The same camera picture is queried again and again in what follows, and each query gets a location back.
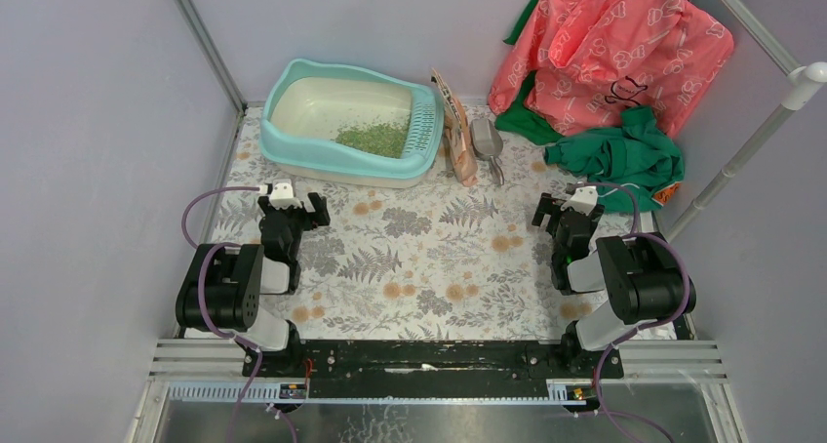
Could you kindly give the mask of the grey litter scoop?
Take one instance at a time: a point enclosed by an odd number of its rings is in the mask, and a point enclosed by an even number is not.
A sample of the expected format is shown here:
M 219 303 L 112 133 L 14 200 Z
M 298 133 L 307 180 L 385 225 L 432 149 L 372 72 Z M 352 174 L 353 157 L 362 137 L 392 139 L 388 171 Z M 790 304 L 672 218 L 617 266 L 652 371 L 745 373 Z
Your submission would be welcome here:
M 489 164 L 493 182 L 497 186 L 503 186 L 504 174 L 498 158 L 504 142 L 493 121 L 487 118 L 472 120 L 470 133 L 475 155 Z

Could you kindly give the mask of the teal litter box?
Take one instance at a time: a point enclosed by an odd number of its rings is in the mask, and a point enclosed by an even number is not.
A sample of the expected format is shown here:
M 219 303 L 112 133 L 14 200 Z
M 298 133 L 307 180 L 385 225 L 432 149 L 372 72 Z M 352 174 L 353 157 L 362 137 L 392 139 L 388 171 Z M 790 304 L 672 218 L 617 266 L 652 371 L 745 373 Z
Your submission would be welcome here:
M 259 148 L 295 176 L 408 188 L 434 163 L 444 123 L 442 101 L 429 86 L 296 59 L 265 102 Z

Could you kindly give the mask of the pink cat litter bag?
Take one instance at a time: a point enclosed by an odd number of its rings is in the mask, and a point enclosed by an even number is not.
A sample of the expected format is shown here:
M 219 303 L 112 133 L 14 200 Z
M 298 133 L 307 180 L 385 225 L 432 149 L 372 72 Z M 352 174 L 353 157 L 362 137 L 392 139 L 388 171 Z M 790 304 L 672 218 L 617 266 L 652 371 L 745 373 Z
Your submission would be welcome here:
M 465 108 L 435 68 L 431 69 L 431 81 L 436 85 L 444 103 L 444 135 L 448 143 L 453 174 L 463 186 L 471 187 L 478 182 L 478 164 Z

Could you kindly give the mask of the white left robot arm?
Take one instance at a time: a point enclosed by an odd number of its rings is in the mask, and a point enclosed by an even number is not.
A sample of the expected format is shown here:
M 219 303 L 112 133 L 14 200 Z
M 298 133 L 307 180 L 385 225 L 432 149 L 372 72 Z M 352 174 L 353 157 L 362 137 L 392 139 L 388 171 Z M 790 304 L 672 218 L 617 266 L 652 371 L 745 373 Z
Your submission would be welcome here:
M 260 241 L 202 243 L 188 268 L 175 303 L 175 317 L 185 330 L 209 333 L 253 351 L 265 352 L 265 363 L 281 376 L 301 366 L 302 350 L 291 342 L 293 324 L 259 310 L 262 289 L 277 295 L 298 287 L 299 247 L 305 232 L 331 222 L 327 198 L 309 192 L 299 198 L 288 183 L 230 186 L 196 197 L 198 203 L 223 191 L 257 194 L 262 218 Z

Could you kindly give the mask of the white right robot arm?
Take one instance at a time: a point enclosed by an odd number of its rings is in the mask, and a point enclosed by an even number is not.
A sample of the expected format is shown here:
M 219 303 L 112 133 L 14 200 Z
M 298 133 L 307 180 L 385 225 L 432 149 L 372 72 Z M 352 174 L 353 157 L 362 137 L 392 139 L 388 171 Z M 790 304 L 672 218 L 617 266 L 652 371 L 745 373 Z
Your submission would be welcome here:
M 607 296 L 570 323 L 554 354 L 575 377 L 592 370 L 598 352 L 621 338 L 672 322 L 696 305 L 689 275 L 660 233 L 593 237 L 603 211 L 596 191 L 582 187 L 569 199 L 542 194 L 532 217 L 553 241 L 552 286 L 565 296 Z

